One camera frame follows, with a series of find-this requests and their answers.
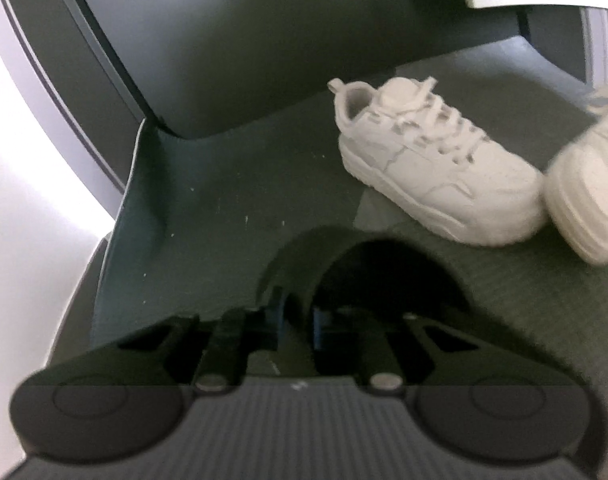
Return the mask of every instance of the sneaker tongue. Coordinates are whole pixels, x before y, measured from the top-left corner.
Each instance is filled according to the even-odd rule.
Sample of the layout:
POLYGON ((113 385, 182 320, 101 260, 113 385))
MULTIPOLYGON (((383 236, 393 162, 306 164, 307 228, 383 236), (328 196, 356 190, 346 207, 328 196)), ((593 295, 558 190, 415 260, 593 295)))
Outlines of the sneaker tongue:
POLYGON ((379 104, 395 112, 408 110, 419 85, 404 77, 394 77, 379 89, 379 104))

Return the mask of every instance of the ribbed rubber pad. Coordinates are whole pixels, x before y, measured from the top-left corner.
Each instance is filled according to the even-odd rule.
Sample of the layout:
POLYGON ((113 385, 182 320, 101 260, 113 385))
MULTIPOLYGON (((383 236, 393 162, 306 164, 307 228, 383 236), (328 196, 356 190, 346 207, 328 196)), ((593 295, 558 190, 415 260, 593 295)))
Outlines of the ribbed rubber pad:
POLYGON ((425 436, 400 400, 350 379, 248 380, 194 403, 158 447, 119 463, 30 458, 12 480, 586 480, 564 458, 526 468, 462 459, 425 436))

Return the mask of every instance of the sneaker heel tab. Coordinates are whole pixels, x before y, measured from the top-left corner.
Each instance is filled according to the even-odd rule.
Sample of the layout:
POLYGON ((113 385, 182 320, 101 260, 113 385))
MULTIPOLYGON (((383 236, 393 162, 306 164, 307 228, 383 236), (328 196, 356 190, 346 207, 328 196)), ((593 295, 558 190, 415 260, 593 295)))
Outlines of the sneaker heel tab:
POLYGON ((342 88, 345 87, 344 82, 340 79, 340 78, 335 78, 335 79, 331 79, 328 82, 328 89, 333 92, 334 94, 337 94, 342 88))

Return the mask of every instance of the black mount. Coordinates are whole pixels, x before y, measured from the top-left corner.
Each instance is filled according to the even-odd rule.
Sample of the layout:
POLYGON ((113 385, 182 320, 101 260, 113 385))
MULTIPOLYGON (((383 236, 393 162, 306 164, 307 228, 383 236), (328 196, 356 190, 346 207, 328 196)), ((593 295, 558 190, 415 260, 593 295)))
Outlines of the black mount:
MULTIPOLYGON (((235 391, 249 355, 279 353, 293 314, 288 299, 275 288, 264 308, 234 308, 217 322, 171 317, 34 374, 10 405, 26 452, 98 464, 155 446, 194 402, 235 391)), ((362 308, 313 307, 303 328, 309 353, 291 360, 312 360, 313 376, 348 376, 366 394, 397 399, 460 456, 545 462, 572 454, 588 426, 585 391, 564 374, 434 320, 405 314, 382 321, 362 308)))

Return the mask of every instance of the white sneaker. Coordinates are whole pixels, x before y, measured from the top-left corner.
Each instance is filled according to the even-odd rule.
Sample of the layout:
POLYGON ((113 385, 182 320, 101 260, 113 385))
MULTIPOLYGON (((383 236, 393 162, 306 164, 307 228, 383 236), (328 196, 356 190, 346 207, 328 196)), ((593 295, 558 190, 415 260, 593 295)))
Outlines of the white sneaker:
MULTIPOLYGON (((608 87, 593 98, 607 98, 608 87)), ((590 264, 608 263, 608 105, 589 106, 602 118, 551 162, 548 211, 559 232, 590 264)))
POLYGON ((445 105, 435 84, 330 81, 344 167, 445 238, 484 246, 529 238, 547 218, 542 174, 445 105))

